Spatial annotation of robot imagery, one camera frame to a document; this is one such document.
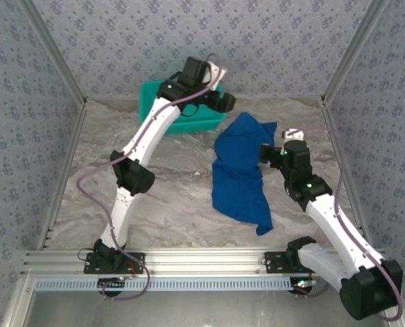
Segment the teal plastic bin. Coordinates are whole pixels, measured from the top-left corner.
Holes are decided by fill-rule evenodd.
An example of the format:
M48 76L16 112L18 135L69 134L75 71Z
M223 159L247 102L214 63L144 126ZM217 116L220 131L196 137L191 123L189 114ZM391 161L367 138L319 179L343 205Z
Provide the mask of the teal plastic bin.
M160 84L164 80L154 80L142 84L140 91L140 123L143 123L148 116L154 100L159 90ZM219 84L217 91L223 95L223 88ZM192 115L196 111L196 106L187 105L183 114ZM199 106L199 110L191 117L179 116L166 131L166 134L190 133L192 131L210 131L216 129L221 121L224 121L226 114L213 111L205 105Z

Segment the blue cloth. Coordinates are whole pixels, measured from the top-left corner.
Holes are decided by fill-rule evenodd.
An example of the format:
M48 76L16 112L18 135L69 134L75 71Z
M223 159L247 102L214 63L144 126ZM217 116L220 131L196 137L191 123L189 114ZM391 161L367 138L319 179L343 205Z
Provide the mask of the blue cloth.
M273 229L258 167L259 148L263 143L274 146L276 126L261 124L244 112L214 143L213 207L238 221L258 224L259 236Z

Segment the floral wallpaper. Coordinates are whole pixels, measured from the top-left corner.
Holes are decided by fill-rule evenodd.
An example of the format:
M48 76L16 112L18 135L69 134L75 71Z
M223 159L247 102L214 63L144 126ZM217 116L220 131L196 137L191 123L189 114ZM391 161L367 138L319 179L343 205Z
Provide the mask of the floral wallpaper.
M0 0L0 322L78 112L16 0Z
M138 96L216 52L230 92L320 95L370 0L33 0L83 93Z
M330 107L374 244L405 274L405 0L390 1Z

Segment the marble surface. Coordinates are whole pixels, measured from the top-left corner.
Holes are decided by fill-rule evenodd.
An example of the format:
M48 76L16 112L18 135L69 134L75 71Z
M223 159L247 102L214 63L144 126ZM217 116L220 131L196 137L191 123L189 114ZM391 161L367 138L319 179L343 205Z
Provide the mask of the marble surface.
M150 191L142 195L131 217L128 247L284 247L290 240L306 235L322 245L329 244L318 225L285 194L280 172L268 165L261 169L274 225L271 232L257 236L256 225L240 223L213 209L214 141L220 131L245 111L258 121L278 122L275 144L281 144L284 129L324 125L317 99L239 99L216 131L164 136L149 165L156 181ZM49 248L90 247L100 237L106 227L106 217L77 190L76 179L107 161L114 149L120 151L139 125L135 101L116 100L103 104L88 101ZM308 133L306 140L314 172L335 189L340 171L329 136L321 132ZM116 177L111 168L87 179L84 187L111 210L116 195ZM341 203L352 219L344 189Z

